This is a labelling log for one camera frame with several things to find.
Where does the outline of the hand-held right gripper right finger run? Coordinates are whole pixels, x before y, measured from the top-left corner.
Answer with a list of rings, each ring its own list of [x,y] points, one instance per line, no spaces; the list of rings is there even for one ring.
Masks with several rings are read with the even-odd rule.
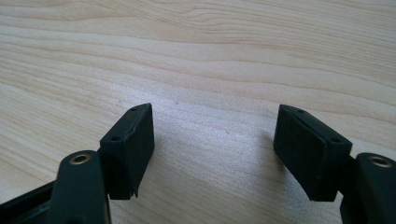
[[[280,105],[273,146],[311,201],[335,199],[349,140],[301,108]]]

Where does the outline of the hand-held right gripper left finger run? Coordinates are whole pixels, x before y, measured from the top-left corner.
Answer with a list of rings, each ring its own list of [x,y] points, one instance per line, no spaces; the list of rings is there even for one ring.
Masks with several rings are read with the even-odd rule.
[[[98,149],[111,200],[138,196],[154,148],[152,105],[128,109],[100,140]]]

